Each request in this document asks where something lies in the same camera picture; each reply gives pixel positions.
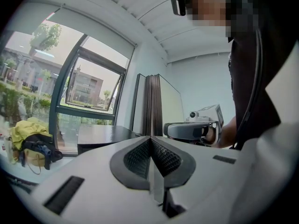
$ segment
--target black shirt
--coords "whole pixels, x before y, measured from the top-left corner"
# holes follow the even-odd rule
[[[294,34],[283,29],[278,23],[265,21],[260,30],[263,40],[262,85],[246,128],[238,137],[238,149],[245,141],[258,138],[264,131],[280,123],[279,116],[265,88],[285,63],[296,41]],[[256,34],[255,32],[242,33],[234,36],[233,39],[230,73],[238,129],[253,87],[256,66]]]

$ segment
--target sky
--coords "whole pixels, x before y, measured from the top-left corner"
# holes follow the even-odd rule
[[[49,27],[56,24],[51,21],[44,21],[43,23],[47,24]],[[35,56],[62,66],[71,49],[77,43],[83,33],[63,25],[60,26],[62,30],[59,37],[58,46],[51,48],[49,51],[45,51],[54,57],[41,53],[36,53]],[[6,47],[28,54],[31,48],[30,39],[32,37],[32,35],[25,33],[14,32]],[[126,57],[92,37],[87,39],[83,47],[113,61],[124,68],[126,68],[128,64],[128,59]],[[105,90],[110,90],[111,92],[113,91],[119,75],[84,59],[78,59],[75,68],[78,66],[80,66],[81,72],[103,80],[103,85],[100,92],[100,97],[102,99],[105,98],[103,94]]]

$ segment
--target black mesh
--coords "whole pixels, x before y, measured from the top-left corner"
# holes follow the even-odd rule
[[[181,158],[171,150],[151,140],[151,156],[163,177],[176,170],[181,164]]]
[[[127,169],[145,179],[147,179],[150,164],[149,144],[150,140],[147,140],[124,156],[124,163]]]

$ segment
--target person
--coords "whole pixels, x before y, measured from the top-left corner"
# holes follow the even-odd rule
[[[232,42],[229,70],[235,102],[235,117],[222,128],[216,147],[224,148],[237,142],[241,149],[245,141],[258,138],[264,131],[279,125],[280,119],[265,87],[275,77],[288,58],[296,36],[291,25],[282,17],[273,15],[268,0],[185,0],[187,14],[193,20],[229,28],[228,42]],[[256,67],[256,30],[263,41],[263,78],[261,89],[246,128],[237,130],[246,112],[252,92]],[[207,142],[214,143],[215,129],[209,128]]]

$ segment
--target headset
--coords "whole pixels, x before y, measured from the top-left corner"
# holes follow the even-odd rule
[[[229,9],[231,9],[232,7],[237,7],[238,6],[237,2],[238,0],[229,0],[230,3]],[[189,9],[190,3],[191,0],[171,0],[173,13],[178,16],[185,16],[187,14],[191,15],[192,10]],[[261,31],[258,26],[255,28],[255,31],[256,31],[256,68],[255,68],[253,87],[252,87],[252,92],[250,95],[247,109],[237,130],[235,143],[238,141],[239,137],[241,137],[244,134],[246,130],[246,124],[251,117],[251,114],[257,102],[258,95],[261,90],[261,83],[263,78],[263,41],[262,41]],[[241,150],[242,147],[243,145],[237,144],[236,146],[232,146],[232,149]]]

